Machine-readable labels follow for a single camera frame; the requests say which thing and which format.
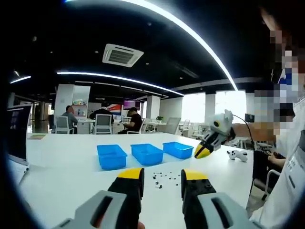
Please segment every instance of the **white table surface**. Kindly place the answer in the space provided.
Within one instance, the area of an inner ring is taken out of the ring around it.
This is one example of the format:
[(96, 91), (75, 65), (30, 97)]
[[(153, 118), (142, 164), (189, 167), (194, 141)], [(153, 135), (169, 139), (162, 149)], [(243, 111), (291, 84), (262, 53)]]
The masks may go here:
[[(39, 222), (51, 228), (66, 218), (74, 218), (78, 206), (96, 194), (107, 190), (122, 170), (101, 170), (97, 145), (119, 144), (128, 154), (127, 167), (142, 167), (131, 156), (130, 144), (151, 143), (162, 148), (162, 143), (178, 141), (197, 147), (200, 141), (171, 134), (142, 135), (56, 135), (42, 140), (27, 141), (30, 169), (21, 181), (20, 190)], [(181, 177), (183, 168), (196, 169), (206, 174), (217, 192), (225, 192), (244, 208), (252, 184), (253, 153), (248, 161), (230, 160), (222, 146), (206, 158), (179, 160), (164, 154), (163, 163), (145, 167), (144, 195), (140, 221), (147, 229), (184, 229), (182, 214)], [(154, 172), (163, 177), (153, 179)], [(155, 182), (162, 184), (156, 188)]]
[(147, 125), (166, 125), (166, 123), (145, 122)]
[(79, 119), (78, 121), (84, 123), (95, 123), (95, 120), (93, 119)]

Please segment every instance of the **curved led light strip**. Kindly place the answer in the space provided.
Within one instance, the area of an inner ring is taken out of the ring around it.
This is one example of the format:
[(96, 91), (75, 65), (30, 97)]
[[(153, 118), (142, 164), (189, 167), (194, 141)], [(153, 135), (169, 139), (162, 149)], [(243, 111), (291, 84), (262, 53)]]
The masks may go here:
[(152, 10), (152, 11), (166, 17), (168, 20), (172, 21), (173, 23), (178, 25), (180, 28), (182, 28), (184, 31), (186, 31), (189, 35), (191, 35), (196, 41), (198, 41), (208, 51), (208, 53), (214, 58), (214, 60), (218, 63), (220, 68), (223, 70), (224, 74), (228, 77), (228, 79), (231, 82), (233, 88), (236, 91), (238, 91), (238, 89), (237, 89), (229, 71), (226, 69), (224, 64), (219, 59), (219, 57), (214, 53), (214, 51), (210, 48), (210, 46), (194, 30), (192, 30), (187, 24), (185, 24), (183, 21), (181, 21), (180, 19), (173, 16), (171, 13), (163, 10), (162, 8), (152, 4), (150, 2), (147, 2), (147, 1), (144, 1), (144, 0), (119, 0), (119, 1), (129, 2), (129, 3), (132, 3), (132, 4), (147, 8), (149, 10)]
[(26, 79), (29, 79), (29, 78), (31, 78), (31, 76), (25, 76), (25, 77), (19, 78), (19, 79), (17, 79), (17, 80), (13, 80), (13, 81), (11, 81), (10, 83), (19, 82), (19, 81), (21, 81), (21, 80), (26, 80)]
[(164, 88), (164, 87), (160, 87), (151, 83), (146, 83), (146, 82), (142, 82), (142, 81), (138, 81), (138, 80), (133, 80), (133, 79), (129, 79), (129, 78), (124, 78), (124, 77), (119, 77), (119, 76), (115, 76), (115, 75), (106, 75), (106, 74), (99, 74), (99, 73), (82, 73), (82, 72), (57, 72), (58, 75), (92, 75), (92, 76), (102, 76), (102, 77), (107, 77), (107, 78), (113, 78), (113, 79), (118, 79), (118, 80), (125, 80), (125, 81), (129, 81), (129, 82), (133, 82), (133, 83), (140, 83), (146, 86), (150, 86), (150, 87), (155, 87), (155, 88), (159, 88), (161, 90), (165, 90), (168, 92), (172, 92), (181, 96), (184, 96), (184, 94), (181, 94), (179, 92), (175, 92), (173, 90)]

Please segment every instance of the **black jacket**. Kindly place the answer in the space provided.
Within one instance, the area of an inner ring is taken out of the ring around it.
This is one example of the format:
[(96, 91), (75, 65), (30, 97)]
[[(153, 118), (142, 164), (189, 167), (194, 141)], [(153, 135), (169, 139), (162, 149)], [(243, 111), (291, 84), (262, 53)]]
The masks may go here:
[(105, 109), (96, 110), (90, 114), (90, 119), (95, 119), (96, 115), (111, 115), (111, 123), (114, 122), (113, 114)]

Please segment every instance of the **laptop screen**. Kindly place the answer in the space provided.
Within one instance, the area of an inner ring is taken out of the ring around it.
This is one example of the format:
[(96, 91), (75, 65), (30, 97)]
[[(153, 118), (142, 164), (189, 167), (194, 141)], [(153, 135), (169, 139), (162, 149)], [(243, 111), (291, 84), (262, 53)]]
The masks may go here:
[(8, 108), (9, 129), (6, 141), (10, 155), (26, 160), (27, 127), (31, 105)]

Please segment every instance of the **person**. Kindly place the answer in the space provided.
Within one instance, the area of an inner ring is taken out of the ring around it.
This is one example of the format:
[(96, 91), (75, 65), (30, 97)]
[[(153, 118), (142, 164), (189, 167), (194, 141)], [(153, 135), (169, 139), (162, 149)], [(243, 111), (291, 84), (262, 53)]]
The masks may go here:
[(135, 131), (135, 132), (140, 131), (140, 128), (142, 125), (142, 118), (138, 114), (137, 108), (136, 107), (130, 108), (127, 116), (131, 117), (130, 123), (123, 124), (125, 127), (125, 130), (118, 132), (118, 134), (120, 134), (120, 135), (126, 134), (127, 131)]
[(74, 124), (78, 123), (77, 118), (74, 117), (74, 109), (71, 105), (66, 107), (66, 112), (62, 116), (68, 117), (69, 129), (74, 129), (74, 134), (77, 134), (77, 127), (74, 127)]
[[(295, 117), (293, 111), (293, 104), (280, 104), (280, 119), (283, 122), (292, 122)], [(267, 174), (270, 170), (276, 170), (282, 172), (286, 161), (286, 157), (274, 151), (260, 151), (255, 150), (254, 152), (254, 162), (253, 162), (253, 180), (259, 179), (266, 184)], [(269, 177), (268, 187), (273, 188), (277, 183), (278, 176), (271, 174)]]
[[(281, 91), (285, 91), (286, 97), (280, 96), (279, 100), (285, 99), (287, 102), (294, 103), (295, 117), (290, 127), (280, 121), (249, 125), (254, 141), (272, 141), (276, 135), (276, 148), (287, 158), (285, 161), (277, 161), (279, 165), (283, 165), (283, 171), (264, 206), (254, 211), (250, 217), (250, 220), (271, 229), (283, 227), (302, 196), (305, 186), (305, 60), (302, 48), (304, 38), (299, 33), (301, 28), (298, 26), (298, 20), (287, 25), (287, 21), (299, 15), (297, 12), (288, 15), (287, 7), (290, 6), (292, 3), (285, 4), (286, 8), (282, 10), (285, 12), (282, 24), (265, 8), (261, 8), (261, 15), (270, 29), (270, 35), (273, 37), (272, 40), (275, 40), (276, 47), (281, 50), (282, 64), (285, 64), (283, 75), (289, 79), (286, 80), (286, 85), (281, 84), (285, 86), (284, 89), (281, 88)], [(233, 130), (236, 136), (250, 136), (243, 124), (234, 124)], [(269, 160), (275, 162), (274, 156), (271, 155)]]
[(94, 111), (93, 113), (90, 114), (90, 119), (95, 119), (96, 115), (111, 115), (111, 124), (114, 123), (114, 118), (113, 118), (113, 114), (108, 111), (108, 109), (103, 106), (101, 109)]

